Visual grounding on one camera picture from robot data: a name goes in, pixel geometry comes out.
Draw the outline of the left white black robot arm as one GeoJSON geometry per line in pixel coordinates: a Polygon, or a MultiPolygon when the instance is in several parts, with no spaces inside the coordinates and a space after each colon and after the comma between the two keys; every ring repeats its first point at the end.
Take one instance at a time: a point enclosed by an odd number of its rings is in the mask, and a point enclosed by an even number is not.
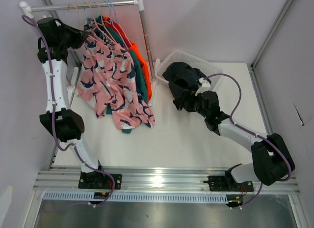
{"type": "Polygon", "coordinates": [[[82,117],[71,109],[66,76],[68,49],[78,49],[88,33],[62,23],[52,17],[35,23],[40,31],[38,59],[46,77],[47,107],[40,115],[40,122],[53,136],[61,151],[72,149],[81,163],[78,187],[80,189],[104,189],[106,175],[99,160],[91,154],[83,139],[85,130],[82,117]]]}

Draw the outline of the pink wire hanger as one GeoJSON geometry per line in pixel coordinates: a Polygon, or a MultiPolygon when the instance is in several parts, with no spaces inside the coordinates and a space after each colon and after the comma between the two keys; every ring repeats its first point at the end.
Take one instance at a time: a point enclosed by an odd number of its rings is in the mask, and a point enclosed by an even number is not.
{"type": "Polygon", "coordinates": [[[76,11],[76,13],[77,13],[77,19],[78,19],[78,29],[82,29],[81,21],[80,21],[80,13],[79,13],[78,7],[77,7],[75,4],[69,3],[69,4],[67,5],[67,11],[69,11],[70,8],[75,9],[75,11],[76,11]]]}

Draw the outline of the orange shorts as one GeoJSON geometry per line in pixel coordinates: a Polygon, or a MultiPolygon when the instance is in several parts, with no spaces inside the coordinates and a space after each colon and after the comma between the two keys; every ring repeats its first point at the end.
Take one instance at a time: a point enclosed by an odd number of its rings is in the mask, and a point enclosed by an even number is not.
{"type": "MultiPolygon", "coordinates": [[[[103,17],[103,21],[106,28],[111,32],[111,34],[115,38],[116,42],[119,43],[123,48],[125,48],[123,41],[110,24],[110,18],[103,17]]],[[[141,53],[139,52],[138,47],[135,43],[132,42],[132,50],[129,49],[128,52],[133,60],[137,94],[141,96],[142,100],[148,103],[152,97],[149,66],[145,59],[143,58],[143,56],[141,55],[141,53]]]]}

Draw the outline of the black shorts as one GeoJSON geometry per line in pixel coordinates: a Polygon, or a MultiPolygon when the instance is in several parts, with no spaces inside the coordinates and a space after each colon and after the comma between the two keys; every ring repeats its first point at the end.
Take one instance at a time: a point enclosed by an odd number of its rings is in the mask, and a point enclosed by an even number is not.
{"type": "Polygon", "coordinates": [[[197,91],[198,80],[206,77],[200,69],[193,68],[185,62],[173,62],[162,76],[168,81],[169,89],[175,99],[178,99],[185,90],[197,91]]]}

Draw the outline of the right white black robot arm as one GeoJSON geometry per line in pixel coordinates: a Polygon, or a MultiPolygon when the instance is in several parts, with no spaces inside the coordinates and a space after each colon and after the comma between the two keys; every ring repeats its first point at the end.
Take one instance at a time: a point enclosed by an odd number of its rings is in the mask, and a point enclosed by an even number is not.
{"type": "Polygon", "coordinates": [[[282,136],[254,132],[236,123],[221,111],[216,92],[184,90],[182,94],[174,95],[173,103],[179,111],[200,114],[211,132],[229,138],[251,153],[251,163],[238,164],[225,171],[224,185],[227,189],[233,191],[242,183],[253,181],[270,186],[291,178],[295,164],[282,136]]]}

